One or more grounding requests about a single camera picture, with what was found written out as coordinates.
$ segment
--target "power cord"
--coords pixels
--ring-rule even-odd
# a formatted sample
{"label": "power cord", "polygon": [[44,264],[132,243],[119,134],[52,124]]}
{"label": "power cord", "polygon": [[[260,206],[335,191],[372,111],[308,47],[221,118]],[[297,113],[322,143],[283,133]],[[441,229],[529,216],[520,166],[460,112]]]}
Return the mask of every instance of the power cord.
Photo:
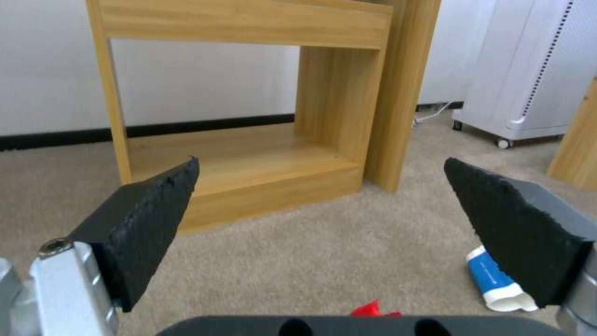
{"label": "power cord", "polygon": [[444,106],[442,106],[441,109],[439,109],[436,113],[432,114],[432,115],[428,115],[426,117],[421,117],[421,118],[415,118],[413,120],[413,127],[417,127],[420,123],[422,123],[425,120],[431,119],[431,118],[435,118],[437,116],[439,116],[444,110],[446,110],[448,108],[448,106],[450,106],[450,104],[452,104],[453,102],[447,102]]}

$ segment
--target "screw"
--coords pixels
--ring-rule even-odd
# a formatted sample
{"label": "screw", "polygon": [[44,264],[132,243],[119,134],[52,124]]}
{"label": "screw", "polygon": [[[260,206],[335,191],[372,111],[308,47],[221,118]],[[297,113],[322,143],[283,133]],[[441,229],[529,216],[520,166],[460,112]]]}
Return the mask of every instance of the screw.
{"label": "screw", "polygon": [[49,258],[73,248],[73,243],[68,238],[56,238],[47,241],[39,248],[39,259]]}

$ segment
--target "caster wheel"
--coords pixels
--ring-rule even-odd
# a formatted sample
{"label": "caster wheel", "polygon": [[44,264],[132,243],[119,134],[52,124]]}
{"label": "caster wheel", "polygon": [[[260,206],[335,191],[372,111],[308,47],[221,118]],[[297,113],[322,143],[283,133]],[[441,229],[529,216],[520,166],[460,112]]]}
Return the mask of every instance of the caster wheel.
{"label": "caster wheel", "polygon": [[452,129],[455,131],[462,131],[462,123],[460,121],[454,120],[454,123],[452,124]]}
{"label": "caster wheel", "polygon": [[500,149],[512,148],[512,141],[504,138],[497,139],[497,146]]}

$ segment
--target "white wall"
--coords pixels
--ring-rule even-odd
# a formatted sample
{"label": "white wall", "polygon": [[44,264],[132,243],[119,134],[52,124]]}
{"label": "white wall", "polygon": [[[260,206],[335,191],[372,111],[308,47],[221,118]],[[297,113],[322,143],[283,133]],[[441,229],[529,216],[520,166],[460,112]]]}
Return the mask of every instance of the white wall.
{"label": "white wall", "polygon": [[[463,100],[495,0],[443,0],[420,103]],[[0,136],[107,127],[83,0],[0,0]],[[114,41],[128,125],[294,112],[298,48]]]}
{"label": "white wall", "polygon": [[463,101],[496,0],[443,0],[419,103]]}

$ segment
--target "black baseboard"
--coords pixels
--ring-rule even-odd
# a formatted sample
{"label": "black baseboard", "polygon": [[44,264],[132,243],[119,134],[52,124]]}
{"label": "black baseboard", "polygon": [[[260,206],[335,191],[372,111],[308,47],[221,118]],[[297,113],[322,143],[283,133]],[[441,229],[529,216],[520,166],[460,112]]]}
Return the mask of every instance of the black baseboard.
{"label": "black baseboard", "polygon": [[[432,108],[434,106],[444,106],[445,104],[447,104],[448,102],[442,102],[442,103],[435,103],[435,104],[419,104],[417,105],[417,112],[424,110],[424,109],[429,109]],[[448,109],[461,109],[464,106],[464,102],[451,102],[448,105]]]}
{"label": "black baseboard", "polygon": [[[130,126],[127,127],[127,135],[131,138],[134,138],[137,136],[164,135],[205,130],[233,129],[237,127],[284,124],[292,123],[293,121],[294,114],[277,114],[263,115],[258,117],[190,121],[184,123],[155,124],[146,126]],[[111,140],[112,135],[110,134],[110,129],[92,129],[1,136],[0,151],[6,151],[9,149],[29,149],[51,146],[76,145],[79,143],[104,142]]]}

